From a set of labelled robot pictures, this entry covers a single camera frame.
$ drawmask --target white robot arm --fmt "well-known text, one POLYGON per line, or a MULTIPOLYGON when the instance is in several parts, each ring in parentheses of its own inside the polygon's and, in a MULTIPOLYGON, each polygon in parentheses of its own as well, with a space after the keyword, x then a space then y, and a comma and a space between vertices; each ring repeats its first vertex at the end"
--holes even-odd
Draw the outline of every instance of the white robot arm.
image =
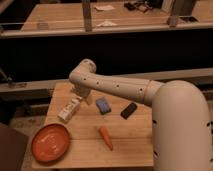
POLYGON ((185 81, 166 84, 146 79, 95 74, 83 60, 69 75, 79 94, 95 89, 152 107, 155 171, 212 171, 213 148, 207 102, 185 81))

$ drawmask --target carrot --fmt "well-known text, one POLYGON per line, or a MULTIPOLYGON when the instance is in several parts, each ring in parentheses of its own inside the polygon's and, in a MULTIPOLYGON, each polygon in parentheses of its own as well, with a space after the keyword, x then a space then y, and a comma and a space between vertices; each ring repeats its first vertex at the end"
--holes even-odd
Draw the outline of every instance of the carrot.
POLYGON ((101 126, 99 132, 101 133, 106 145, 110 148, 110 150, 113 150, 112 141, 110 139, 107 128, 105 126, 101 126))

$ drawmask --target wooden counter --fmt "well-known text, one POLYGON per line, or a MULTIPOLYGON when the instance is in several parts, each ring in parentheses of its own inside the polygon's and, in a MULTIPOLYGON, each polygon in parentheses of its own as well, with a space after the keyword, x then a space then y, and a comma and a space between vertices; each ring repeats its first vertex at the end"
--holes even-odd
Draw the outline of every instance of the wooden counter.
MULTIPOLYGON (((70 83, 56 85, 45 125, 61 123, 57 114, 75 96, 70 90, 70 83)), ((151 109, 138 104, 135 113, 125 120, 120 116, 120 112, 130 101, 97 91, 92 91, 92 98, 92 104, 88 106, 82 102, 79 111, 65 125, 71 136, 71 146, 66 155, 48 166, 33 161, 33 168, 153 166, 151 109), (95 100, 103 96, 112 108, 112 112, 104 116, 95 104, 95 100), (105 145, 98 132, 102 125, 108 127, 113 151, 105 145)))
MULTIPOLYGON (((161 9, 154 9, 146 13, 140 11, 128 11, 123 7, 123 1, 91 3, 92 25, 98 24, 106 19, 117 24, 117 26, 131 27, 141 25, 165 24, 169 14, 161 9), (96 11, 94 5, 112 5, 115 9, 111 11, 96 11)), ((193 14, 200 23, 213 21, 213 1, 198 1, 193 14)), ((22 30, 38 30, 38 23, 47 23, 48 29, 79 29, 83 28, 83 14, 81 3, 68 4, 38 4, 33 9, 22 30)))

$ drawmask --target plate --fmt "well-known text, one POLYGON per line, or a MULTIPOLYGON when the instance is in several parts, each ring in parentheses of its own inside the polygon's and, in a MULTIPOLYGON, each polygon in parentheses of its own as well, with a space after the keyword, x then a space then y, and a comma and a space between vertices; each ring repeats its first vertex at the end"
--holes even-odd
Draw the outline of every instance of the plate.
POLYGON ((32 154, 39 162, 59 159, 70 145, 67 129, 61 124, 50 124, 41 128, 31 144, 32 154))

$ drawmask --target blue object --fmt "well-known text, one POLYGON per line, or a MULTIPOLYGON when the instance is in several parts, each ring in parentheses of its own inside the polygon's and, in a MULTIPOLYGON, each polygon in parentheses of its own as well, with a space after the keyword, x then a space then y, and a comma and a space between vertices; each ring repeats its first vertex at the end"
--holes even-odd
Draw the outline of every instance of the blue object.
POLYGON ((96 100, 96 105, 98 107, 98 109, 100 110, 101 114, 106 114, 111 112, 111 108, 107 102, 107 100, 102 97, 96 100))

